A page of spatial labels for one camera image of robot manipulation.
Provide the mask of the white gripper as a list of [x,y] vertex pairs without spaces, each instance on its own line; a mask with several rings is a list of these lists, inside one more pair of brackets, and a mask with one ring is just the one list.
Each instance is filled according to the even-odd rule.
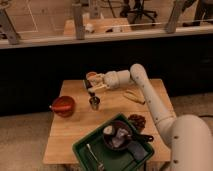
[[90,93],[96,93],[99,91],[104,91],[106,89],[106,83],[104,81],[103,74],[89,76],[87,77],[87,80],[89,80],[90,82],[94,82],[96,85],[88,89],[88,92]]

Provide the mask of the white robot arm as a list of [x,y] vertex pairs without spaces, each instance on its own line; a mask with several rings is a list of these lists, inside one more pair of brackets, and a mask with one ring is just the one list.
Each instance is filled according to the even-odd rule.
[[170,171],[213,171],[213,134],[196,115],[172,114],[152,86],[145,68],[133,64],[129,70],[89,72],[89,92],[113,90],[136,84],[141,90],[152,120],[164,144],[171,150]]

